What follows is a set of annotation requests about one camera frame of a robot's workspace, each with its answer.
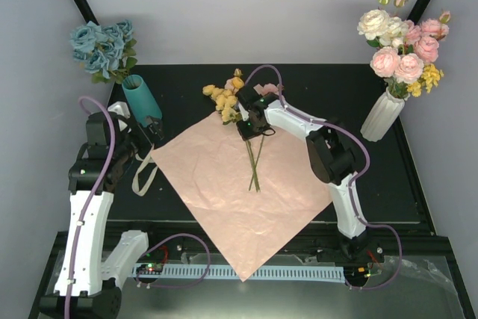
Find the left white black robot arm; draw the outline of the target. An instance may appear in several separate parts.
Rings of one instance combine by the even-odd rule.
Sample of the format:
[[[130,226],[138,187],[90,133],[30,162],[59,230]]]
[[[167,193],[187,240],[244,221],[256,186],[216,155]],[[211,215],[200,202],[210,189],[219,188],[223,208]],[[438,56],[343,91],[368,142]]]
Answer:
[[[155,257],[161,247],[151,233],[128,230],[103,256],[117,183],[149,138],[127,110],[115,107],[89,115],[86,135],[68,173],[70,224],[63,263],[54,289],[40,299],[40,313],[48,318],[116,318],[135,262]]]

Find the black aluminium rail base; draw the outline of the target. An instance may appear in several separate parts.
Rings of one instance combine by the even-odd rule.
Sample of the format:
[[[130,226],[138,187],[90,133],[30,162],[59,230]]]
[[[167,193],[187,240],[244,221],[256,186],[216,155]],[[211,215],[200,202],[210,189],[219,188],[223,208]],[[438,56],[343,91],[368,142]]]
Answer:
[[[312,223],[296,235],[281,225],[265,233],[225,226],[199,237],[211,250],[221,253],[229,264],[261,264],[277,253],[311,254],[319,261],[358,264],[370,260],[367,252],[380,246],[379,238],[371,231],[350,240],[334,223]]]

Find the white ribbed vase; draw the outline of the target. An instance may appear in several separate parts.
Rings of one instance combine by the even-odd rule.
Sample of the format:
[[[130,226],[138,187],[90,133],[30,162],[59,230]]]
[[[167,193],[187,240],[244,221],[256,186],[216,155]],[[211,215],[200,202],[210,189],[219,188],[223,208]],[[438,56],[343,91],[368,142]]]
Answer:
[[[370,142],[381,140],[400,115],[408,98],[409,95],[404,99],[393,97],[386,90],[367,115],[361,127],[362,137]]]

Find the pink wrapping paper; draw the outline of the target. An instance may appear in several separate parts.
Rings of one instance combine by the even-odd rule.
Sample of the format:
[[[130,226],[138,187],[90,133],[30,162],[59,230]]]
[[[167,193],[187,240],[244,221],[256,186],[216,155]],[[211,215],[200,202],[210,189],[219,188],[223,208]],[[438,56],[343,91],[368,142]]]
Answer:
[[[152,158],[205,232],[236,226],[257,233],[281,225],[296,235],[330,203],[313,174],[304,141],[278,128],[265,137],[257,173],[234,125],[212,113],[152,153]],[[261,264],[230,264],[246,281]]]

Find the left small circuit board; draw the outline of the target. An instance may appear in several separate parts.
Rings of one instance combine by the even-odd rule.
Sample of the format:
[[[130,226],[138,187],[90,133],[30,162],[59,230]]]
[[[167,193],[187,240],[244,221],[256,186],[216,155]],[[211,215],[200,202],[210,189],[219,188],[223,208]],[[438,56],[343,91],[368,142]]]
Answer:
[[[162,263],[142,263],[136,268],[136,274],[139,275],[159,275],[163,270]]]

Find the right small circuit board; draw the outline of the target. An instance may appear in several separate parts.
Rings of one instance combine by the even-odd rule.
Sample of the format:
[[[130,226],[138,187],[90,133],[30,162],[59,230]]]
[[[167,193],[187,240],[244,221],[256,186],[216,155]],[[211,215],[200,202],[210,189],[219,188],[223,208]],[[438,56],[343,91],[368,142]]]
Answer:
[[[360,279],[360,278],[370,278],[372,276],[381,275],[382,270],[374,270],[368,267],[345,267],[344,268],[344,277],[346,279]]]

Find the small circuit board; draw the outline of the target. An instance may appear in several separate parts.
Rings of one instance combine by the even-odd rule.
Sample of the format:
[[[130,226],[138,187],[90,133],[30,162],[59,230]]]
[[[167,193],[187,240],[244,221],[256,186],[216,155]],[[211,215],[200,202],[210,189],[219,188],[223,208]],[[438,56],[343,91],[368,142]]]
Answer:
[[[136,268],[136,274],[139,275],[159,275],[163,270],[162,263],[142,263]]]
[[[370,278],[372,276],[381,275],[382,270],[374,270],[368,267],[345,267],[344,268],[344,277],[346,279],[360,279],[360,278]]]

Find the cream printed ribbon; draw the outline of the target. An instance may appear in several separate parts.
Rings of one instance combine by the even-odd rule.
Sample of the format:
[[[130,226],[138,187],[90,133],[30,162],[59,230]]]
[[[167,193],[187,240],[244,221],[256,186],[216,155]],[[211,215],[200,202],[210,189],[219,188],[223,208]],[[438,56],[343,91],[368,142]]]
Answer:
[[[152,147],[145,155],[136,154],[134,157],[138,167],[132,179],[131,189],[137,196],[145,196],[155,180],[158,167],[152,158],[154,150]]]

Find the yellow and blue flower bunch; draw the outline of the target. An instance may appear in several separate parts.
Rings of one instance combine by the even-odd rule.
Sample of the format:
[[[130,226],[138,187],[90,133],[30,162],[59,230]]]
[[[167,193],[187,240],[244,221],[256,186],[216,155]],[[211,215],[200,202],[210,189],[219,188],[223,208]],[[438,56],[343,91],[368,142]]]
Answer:
[[[207,96],[215,104],[215,111],[220,117],[225,103],[225,96],[223,95],[224,90],[225,87],[217,87],[213,84],[206,85],[202,88],[202,94]]]

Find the blue rose stem bunch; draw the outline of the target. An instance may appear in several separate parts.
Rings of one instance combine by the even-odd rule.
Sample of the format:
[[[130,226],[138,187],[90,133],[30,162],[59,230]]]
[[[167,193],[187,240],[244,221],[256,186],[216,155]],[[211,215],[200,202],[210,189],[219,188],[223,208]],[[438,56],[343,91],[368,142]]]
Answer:
[[[89,21],[70,32],[72,58],[90,75],[94,84],[130,82],[137,64],[134,27],[125,19],[113,25]]]

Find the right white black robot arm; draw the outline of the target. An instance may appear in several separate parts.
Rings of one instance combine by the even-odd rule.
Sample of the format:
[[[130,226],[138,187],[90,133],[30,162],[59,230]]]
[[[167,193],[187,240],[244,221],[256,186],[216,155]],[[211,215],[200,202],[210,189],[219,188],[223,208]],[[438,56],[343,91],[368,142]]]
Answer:
[[[352,182],[358,173],[358,152],[350,137],[339,131],[337,124],[300,111],[275,93],[262,96],[243,87],[237,98],[242,116],[237,127],[243,140],[280,128],[305,142],[312,172],[329,187],[341,256],[358,261],[367,252],[367,226]]]

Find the pink and white rose bouquet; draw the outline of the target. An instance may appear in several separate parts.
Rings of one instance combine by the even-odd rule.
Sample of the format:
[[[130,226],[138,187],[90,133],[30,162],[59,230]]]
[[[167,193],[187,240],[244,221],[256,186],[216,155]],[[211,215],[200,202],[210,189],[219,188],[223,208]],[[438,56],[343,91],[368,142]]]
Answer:
[[[441,42],[449,35],[451,13],[415,23],[398,16],[408,0],[377,0],[375,9],[364,13],[357,32],[375,48],[370,61],[373,72],[384,80],[395,99],[430,93],[444,77],[435,66]]]

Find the pink rose stem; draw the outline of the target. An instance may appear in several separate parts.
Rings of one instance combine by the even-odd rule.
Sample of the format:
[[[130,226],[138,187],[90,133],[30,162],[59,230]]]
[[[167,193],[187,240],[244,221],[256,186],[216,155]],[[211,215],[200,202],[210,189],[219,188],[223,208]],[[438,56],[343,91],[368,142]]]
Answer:
[[[225,103],[221,111],[223,125],[236,123],[239,121],[237,92],[245,86],[242,75],[242,71],[240,69],[236,69],[233,73],[233,77],[226,82],[225,90],[223,92],[223,95],[225,96]],[[260,184],[256,170],[256,160],[252,151],[252,144],[249,140],[246,141],[246,148],[252,168],[252,178],[249,184],[249,189],[252,189],[252,186],[254,186],[255,191],[259,192]]]
[[[253,87],[253,89],[255,90],[256,93],[258,93],[261,96],[266,96],[269,93],[275,93],[276,95],[278,95],[280,86],[271,84],[271,83],[265,84],[265,85],[257,84]],[[265,139],[265,136],[262,136],[257,155],[255,155],[252,150],[252,144],[249,141],[246,142],[249,159],[251,160],[251,167],[252,167],[252,177],[249,183],[249,190],[251,190],[252,188],[255,188],[256,192],[259,192],[261,190],[260,183],[258,180],[257,167],[258,167],[258,161],[260,159],[261,151],[264,144],[264,139]]]

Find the teal conical vase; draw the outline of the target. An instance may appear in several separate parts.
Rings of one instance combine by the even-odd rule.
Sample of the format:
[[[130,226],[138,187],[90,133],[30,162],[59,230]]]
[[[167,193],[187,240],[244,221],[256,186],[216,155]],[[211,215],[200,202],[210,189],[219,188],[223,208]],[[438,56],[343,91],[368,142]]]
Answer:
[[[147,128],[154,120],[162,120],[161,109],[140,75],[127,76],[122,88],[131,112],[142,127]]]

